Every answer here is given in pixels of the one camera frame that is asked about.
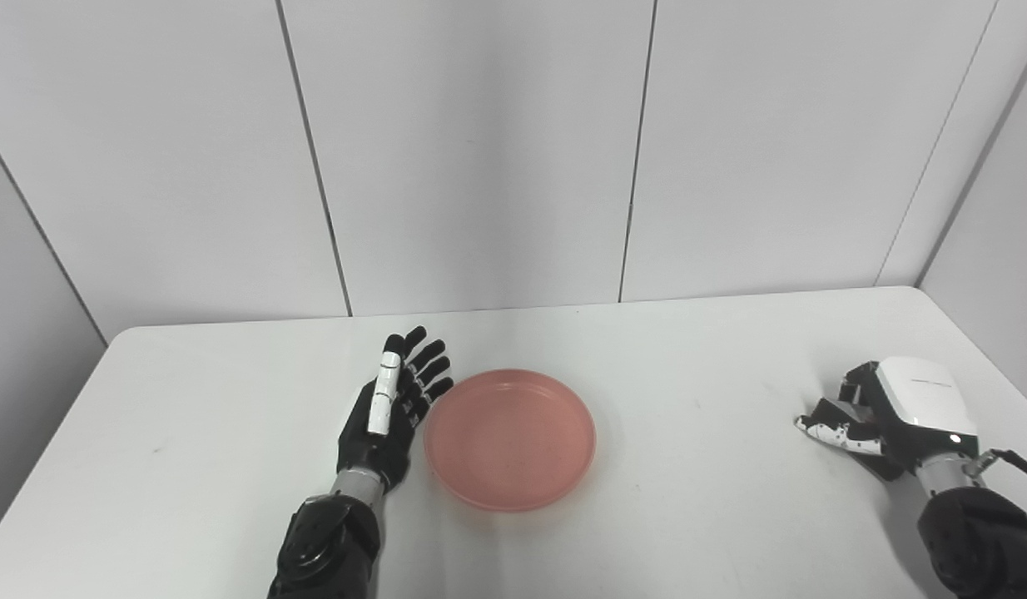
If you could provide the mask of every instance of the robotic hand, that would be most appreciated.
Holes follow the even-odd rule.
[[[380,553],[374,507],[406,477],[414,433],[432,403],[454,385],[436,340],[408,360],[426,333],[388,337],[380,374],[357,394],[340,434],[336,484],[292,516],[269,599],[364,599]]]
[[[917,530],[939,579],[961,599],[1027,598],[1027,514],[981,475],[1012,451],[979,454],[954,379],[942,365],[891,357],[849,371],[837,402],[821,400],[795,425],[843,448],[885,481],[910,473],[928,494]]]

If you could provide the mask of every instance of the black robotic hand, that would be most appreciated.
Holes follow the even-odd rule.
[[[425,337],[421,326],[406,339],[388,337],[380,376],[357,394],[340,434],[336,485],[331,493],[305,500],[292,516],[269,599],[368,597],[380,553],[375,500],[406,477],[415,428],[432,402],[454,385],[440,378],[450,368],[441,340],[410,360]]]
[[[340,455],[337,470],[358,467],[380,476],[384,492],[403,482],[410,467],[411,443],[415,428],[421,423],[432,403],[454,385],[450,376],[439,378],[450,368],[444,355],[446,345],[441,339],[423,346],[417,357],[411,353],[427,336],[425,327],[412,330],[406,338],[388,337],[384,350],[400,355],[397,394],[392,398],[388,434],[368,430],[370,408],[377,379],[374,378],[357,394],[357,401],[340,434]]]

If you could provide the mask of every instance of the cable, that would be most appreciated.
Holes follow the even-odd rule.
[[[1018,452],[1013,450],[994,450],[994,449],[990,450],[990,452],[993,452],[1001,459],[1004,459],[1005,461],[1012,463],[1016,467],[1019,467],[1019,470],[1022,471],[1022,473],[1027,475],[1027,459],[1021,457],[1021,455]]]

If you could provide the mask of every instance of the panel seam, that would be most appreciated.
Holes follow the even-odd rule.
[[[958,88],[954,91],[954,98],[950,100],[950,107],[946,109],[946,116],[943,117],[943,125],[939,128],[939,134],[936,134],[936,141],[931,144],[931,149],[928,151],[928,157],[924,160],[924,166],[920,169],[920,175],[917,176],[916,183],[913,185],[913,193],[910,193],[909,201],[906,201],[906,210],[902,212],[902,220],[898,222],[898,228],[895,229],[895,235],[890,238],[890,244],[887,246],[886,254],[883,255],[883,261],[880,263],[880,269],[876,270],[876,277],[872,279],[872,287],[880,284],[880,277],[883,276],[883,269],[887,266],[887,260],[890,259],[890,253],[895,249],[895,244],[898,242],[898,236],[902,234],[902,227],[906,224],[906,218],[909,217],[910,209],[913,208],[913,200],[916,198],[917,192],[920,191],[920,183],[924,182],[924,175],[928,173],[928,166],[931,165],[931,158],[936,156],[936,150],[939,148],[939,142],[943,139],[943,133],[946,132],[946,125],[950,122],[950,114],[954,113],[954,106],[958,103],[958,99],[961,98],[961,89],[965,86],[965,80],[968,79],[968,73],[972,71],[973,64],[977,62],[977,54],[979,49],[983,44],[983,37],[986,35],[986,31],[990,29],[990,22],[994,18],[994,11],[998,8],[998,2],[1000,0],[994,0],[994,4],[990,5],[990,12],[986,16],[985,23],[983,23],[983,29],[981,30],[981,35],[977,39],[977,45],[973,48],[973,53],[968,58],[968,64],[965,65],[965,72],[961,75],[961,81],[958,83]]]
[[[347,279],[343,274],[343,261],[340,259],[340,249],[336,242],[336,228],[332,226],[332,210],[328,205],[328,196],[325,194],[325,181],[320,176],[320,165],[317,160],[317,148],[314,145],[313,132],[310,128],[310,116],[307,114],[307,103],[303,98],[303,84],[300,80],[300,69],[296,65],[296,52],[292,49],[292,37],[288,33],[288,20],[284,16],[284,4],[282,0],[274,0],[277,4],[277,18],[280,20],[280,34],[284,38],[284,49],[288,50],[288,64],[292,69],[292,82],[296,84],[296,99],[300,103],[300,114],[303,116],[303,129],[307,136],[307,147],[310,148],[310,163],[313,166],[314,178],[317,182],[317,194],[320,196],[320,208],[325,213],[325,225],[328,227],[328,238],[332,245],[332,258],[336,261],[336,272],[340,276],[340,288],[343,290],[343,306],[347,310],[347,315],[352,317],[350,310],[350,294],[347,292]]]
[[[624,223],[624,251],[621,254],[621,279],[616,288],[617,303],[624,300],[624,269],[629,264],[629,239],[632,238],[632,212],[636,204],[636,178],[639,175],[639,148],[643,144],[643,115],[647,112],[647,83],[650,82],[650,60],[654,52],[654,24],[657,23],[657,0],[651,7],[650,35],[647,37],[647,64],[643,69],[643,96],[639,100],[639,127],[636,129],[636,153],[632,159],[632,190],[629,192],[629,217]]]
[[[6,165],[6,160],[3,159],[3,155],[0,153],[0,169],[3,170],[3,175],[6,176],[6,180],[11,183],[11,189],[14,189],[14,193],[18,196],[18,201],[22,202],[26,213],[29,215],[29,219],[33,223],[33,227],[37,229],[37,233],[41,235],[44,246],[50,254],[50,258],[54,261],[55,266],[58,266],[59,272],[62,273],[62,277],[66,280],[66,285],[69,286],[69,290],[73,293],[73,297],[77,300],[77,304],[80,304],[81,310],[84,312],[84,317],[88,319],[88,324],[90,324],[91,329],[96,331],[99,336],[100,343],[103,344],[103,348],[107,348],[110,344],[107,342],[107,338],[103,336],[103,331],[99,328],[99,323],[91,315],[91,310],[88,309],[87,304],[84,303],[84,297],[81,296],[80,290],[77,289],[77,285],[73,284],[73,278],[69,276],[68,270],[66,270],[66,265],[59,258],[59,253],[54,251],[54,246],[50,244],[50,238],[48,234],[42,227],[41,222],[37,219],[37,214],[33,212],[32,205],[29,204],[29,200],[26,199],[26,194],[22,192],[22,187],[18,186],[18,182],[14,179],[14,175],[11,175],[11,169]]]
[[[995,142],[998,141],[998,136],[1001,134],[1001,129],[1005,125],[1005,121],[1009,120],[1009,115],[1013,113],[1013,107],[1016,106],[1016,101],[1020,98],[1021,92],[1024,91],[1024,86],[1027,84],[1027,62],[1024,64],[1024,69],[1021,72],[1019,78],[1016,79],[1016,86],[1013,86],[1012,93],[1009,95],[1009,100],[1005,102],[1005,107],[1001,109],[1001,114],[998,115],[998,121],[995,122],[994,127],[990,130],[990,136],[986,139],[981,153],[977,157],[977,162],[973,165],[968,177],[965,179],[965,185],[961,187],[961,193],[958,193],[958,199],[954,202],[954,208],[950,210],[950,216],[947,217],[946,223],[943,225],[943,231],[940,233],[939,238],[936,239],[936,246],[933,247],[931,254],[928,254],[928,260],[924,262],[924,268],[920,270],[920,275],[917,276],[916,284],[914,287],[920,289],[924,284],[924,277],[928,275],[928,270],[931,269],[933,263],[935,263],[937,256],[939,256],[940,250],[943,248],[944,241],[946,241],[946,235],[950,234],[950,229],[954,227],[954,221],[958,217],[958,213],[961,212],[961,208],[965,204],[965,200],[968,199],[968,194],[972,192],[973,186],[977,184],[977,179],[979,174],[983,170],[983,165],[990,155],[990,151],[994,149]]]

